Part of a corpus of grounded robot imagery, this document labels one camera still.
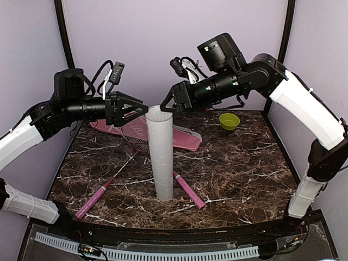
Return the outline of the black frame post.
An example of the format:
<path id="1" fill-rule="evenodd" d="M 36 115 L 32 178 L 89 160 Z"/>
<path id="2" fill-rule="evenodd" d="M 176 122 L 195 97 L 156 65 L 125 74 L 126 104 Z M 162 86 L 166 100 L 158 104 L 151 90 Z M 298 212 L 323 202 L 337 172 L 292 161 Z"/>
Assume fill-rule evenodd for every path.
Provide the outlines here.
<path id="1" fill-rule="evenodd" d="M 63 2 L 62 0 L 54 0 L 55 14 L 57 17 L 57 23 L 59 28 L 59 34 L 61 38 L 61 43 L 65 55 L 65 59 L 67 62 L 67 66 L 69 69 L 74 69 L 74 59 L 71 51 L 69 36 L 66 27 L 65 15 L 63 10 Z"/>
<path id="2" fill-rule="evenodd" d="M 287 10 L 285 14 L 284 28 L 282 33 L 281 45 L 278 53 L 278 61 L 284 63 L 287 54 L 291 28 L 293 25 L 293 18 L 295 13 L 296 0 L 288 0 Z"/>

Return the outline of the pink racket top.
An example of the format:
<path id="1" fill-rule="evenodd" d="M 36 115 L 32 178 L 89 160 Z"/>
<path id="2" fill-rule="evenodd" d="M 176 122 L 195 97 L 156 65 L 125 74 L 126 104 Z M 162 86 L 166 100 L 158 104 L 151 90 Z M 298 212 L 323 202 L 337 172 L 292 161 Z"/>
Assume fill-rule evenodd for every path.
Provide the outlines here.
<path id="1" fill-rule="evenodd" d="M 122 136 L 139 149 L 148 149 L 148 133 L 146 118 L 141 116 L 136 120 L 121 127 Z M 193 203 L 201 209 L 205 203 L 197 196 L 188 183 L 176 172 L 173 171 L 174 179 L 179 183 L 182 189 L 190 197 Z"/>

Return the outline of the black frame post left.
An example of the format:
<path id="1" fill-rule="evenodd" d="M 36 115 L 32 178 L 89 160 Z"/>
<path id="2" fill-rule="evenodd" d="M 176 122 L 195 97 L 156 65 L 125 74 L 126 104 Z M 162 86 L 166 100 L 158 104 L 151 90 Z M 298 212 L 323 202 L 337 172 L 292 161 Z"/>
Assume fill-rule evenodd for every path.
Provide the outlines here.
<path id="1" fill-rule="evenodd" d="M 74 69 L 74 59 L 71 51 L 69 36 L 66 27 L 65 15 L 63 10 L 63 2 L 62 0 L 54 0 L 55 14 L 57 17 L 57 23 L 59 28 L 59 34 L 61 38 L 61 43 L 65 55 L 65 59 L 67 62 L 67 66 L 69 69 Z"/>

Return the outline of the white shuttlecock tube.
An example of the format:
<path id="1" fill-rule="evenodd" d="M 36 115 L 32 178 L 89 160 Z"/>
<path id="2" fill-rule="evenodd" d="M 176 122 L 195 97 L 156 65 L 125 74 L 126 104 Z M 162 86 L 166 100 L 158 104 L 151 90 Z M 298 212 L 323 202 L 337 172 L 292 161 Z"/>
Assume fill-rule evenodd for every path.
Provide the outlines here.
<path id="1" fill-rule="evenodd" d="M 146 118 L 156 195 L 160 201 L 173 197 L 173 117 L 163 122 Z"/>

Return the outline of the green plastic bowl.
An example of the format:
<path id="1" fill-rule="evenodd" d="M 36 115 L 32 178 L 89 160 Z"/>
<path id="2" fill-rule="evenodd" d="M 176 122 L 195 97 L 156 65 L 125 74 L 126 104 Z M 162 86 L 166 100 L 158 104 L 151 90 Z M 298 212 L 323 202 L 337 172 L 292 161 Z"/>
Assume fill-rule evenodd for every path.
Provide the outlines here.
<path id="1" fill-rule="evenodd" d="M 224 113 L 220 115 L 219 122 L 223 129 L 233 131 L 240 125 L 240 118 L 231 113 Z"/>

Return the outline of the pink racket bottom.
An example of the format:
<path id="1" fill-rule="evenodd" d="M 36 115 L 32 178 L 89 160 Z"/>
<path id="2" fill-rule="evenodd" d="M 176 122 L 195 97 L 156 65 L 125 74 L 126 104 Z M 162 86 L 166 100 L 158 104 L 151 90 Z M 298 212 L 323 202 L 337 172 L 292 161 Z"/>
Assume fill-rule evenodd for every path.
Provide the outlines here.
<path id="1" fill-rule="evenodd" d="M 92 206 L 103 196 L 103 194 L 106 192 L 106 190 L 110 187 L 111 183 L 114 181 L 114 179 L 117 177 L 118 174 L 122 172 L 122 170 L 133 160 L 139 153 L 148 153 L 148 149 L 137 149 L 135 154 L 131 156 L 121 167 L 120 169 L 114 174 L 110 180 L 108 180 L 106 183 L 100 186 L 100 188 L 89 198 L 89 200 L 80 208 L 79 211 L 75 213 L 75 217 L 79 220 L 81 220 L 87 212 L 92 208 Z"/>

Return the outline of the clear tube lid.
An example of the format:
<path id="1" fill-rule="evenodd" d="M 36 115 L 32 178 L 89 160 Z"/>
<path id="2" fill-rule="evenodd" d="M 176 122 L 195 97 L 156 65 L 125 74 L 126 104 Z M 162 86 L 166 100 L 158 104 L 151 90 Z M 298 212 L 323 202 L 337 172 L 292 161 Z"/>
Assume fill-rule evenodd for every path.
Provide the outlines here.
<path id="1" fill-rule="evenodd" d="M 155 105 L 149 108 L 146 118 L 153 122 L 167 121 L 172 117 L 172 113 L 161 111 L 159 105 Z"/>

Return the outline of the pink racket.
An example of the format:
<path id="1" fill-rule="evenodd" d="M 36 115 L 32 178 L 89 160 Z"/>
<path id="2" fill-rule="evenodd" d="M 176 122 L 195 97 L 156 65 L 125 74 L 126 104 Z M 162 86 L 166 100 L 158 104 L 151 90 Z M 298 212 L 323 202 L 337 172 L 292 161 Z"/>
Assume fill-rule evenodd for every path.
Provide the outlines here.
<path id="1" fill-rule="evenodd" d="M 146 118 L 141 116 L 136 120 L 121 127 L 122 136 L 139 149 L 148 149 L 148 133 Z M 182 189 L 190 197 L 193 203 L 201 209 L 205 203 L 197 196 L 188 183 L 176 172 L 173 171 L 174 179 L 179 183 Z"/>
<path id="2" fill-rule="evenodd" d="M 103 194 L 106 192 L 106 190 L 110 187 L 111 183 L 114 181 L 114 179 L 117 177 L 118 174 L 122 172 L 122 170 L 133 160 L 139 153 L 148 153 L 148 149 L 137 149 L 135 154 L 131 156 L 121 167 L 120 169 L 114 174 L 110 180 L 108 180 L 106 183 L 100 186 L 100 188 L 89 198 L 89 200 L 80 208 L 79 211 L 75 213 L 75 217 L 79 220 L 81 220 L 87 212 L 92 208 L 92 206 L 103 196 Z"/>

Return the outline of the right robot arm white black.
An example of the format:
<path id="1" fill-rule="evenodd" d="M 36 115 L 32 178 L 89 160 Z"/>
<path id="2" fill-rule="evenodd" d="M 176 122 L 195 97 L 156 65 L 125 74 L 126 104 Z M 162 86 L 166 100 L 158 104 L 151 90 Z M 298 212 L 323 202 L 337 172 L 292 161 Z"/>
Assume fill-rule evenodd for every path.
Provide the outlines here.
<path id="1" fill-rule="evenodd" d="M 347 123 L 273 56 L 261 53 L 247 62 L 228 33 L 197 49 L 213 75 L 206 76 L 196 64 L 186 66 L 183 58 L 172 59 L 170 65 L 183 81 L 172 86 L 160 105 L 161 111 L 210 109 L 230 97 L 243 107 L 250 92 L 256 91 L 287 110 L 315 136 L 306 173 L 289 201 L 287 216 L 277 225 L 281 235 L 289 236 L 298 228 L 298 219 L 305 216 L 323 187 L 347 161 Z"/>

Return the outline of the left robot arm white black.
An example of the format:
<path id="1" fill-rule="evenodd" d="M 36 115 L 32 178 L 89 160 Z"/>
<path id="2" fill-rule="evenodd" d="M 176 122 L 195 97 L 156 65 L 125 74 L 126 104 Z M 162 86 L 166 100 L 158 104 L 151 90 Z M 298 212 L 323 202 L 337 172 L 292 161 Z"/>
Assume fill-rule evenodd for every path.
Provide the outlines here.
<path id="1" fill-rule="evenodd" d="M 83 69 L 56 73 L 50 100 L 29 108 L 19 122 L 1 136 L 1 169 L 76 121 L 105 120 L 107 125 L 122 127 L 148 112 L 143 101 L 122 92 L 110 92 L 101 97 L 95 93 L 96 89 Z M 62 203 L 26 194 L 4 179 L 1 179 L 1 210 L 55 224 L 65 237 L 72 237 L 77 232 L 76 224 L 69 219 Z"/>

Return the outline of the black frame post right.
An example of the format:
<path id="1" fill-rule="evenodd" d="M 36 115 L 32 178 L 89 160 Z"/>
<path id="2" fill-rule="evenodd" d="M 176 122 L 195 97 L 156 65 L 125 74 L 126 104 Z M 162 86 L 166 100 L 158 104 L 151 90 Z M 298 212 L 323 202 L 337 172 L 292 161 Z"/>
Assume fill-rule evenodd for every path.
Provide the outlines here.
<path id="1" fill-rule="evenodd" d="M 288 0 L 287 10 L 285 14 L 284 28 L 282 33 L 281 45 L 278 53 L 278 61 L 284 63 L 287 54 L 291 28 L 293 25 L 293 18 L 295 13 L 296 0 Z"/>

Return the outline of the pink racket bag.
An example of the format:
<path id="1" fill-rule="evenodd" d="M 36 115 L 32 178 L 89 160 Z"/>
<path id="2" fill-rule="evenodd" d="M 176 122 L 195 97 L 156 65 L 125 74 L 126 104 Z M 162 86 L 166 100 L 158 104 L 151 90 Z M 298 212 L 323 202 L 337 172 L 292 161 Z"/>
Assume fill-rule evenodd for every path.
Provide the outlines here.
<path id="1" fill-rule="evenodd" d="M 90 126 L 100 132 L 119 135 L 121 136 L 121 128 L 114 127 L 113 125 L 107 126 L 105 120 L 97 120 L 90 122 Z M 202 137 L 199 133 L 184 128 L 181 126 L 173 125 L 173 146 L 175 148 L 181 148 L 188 151 L 197 151 L 202 143 Z"/>

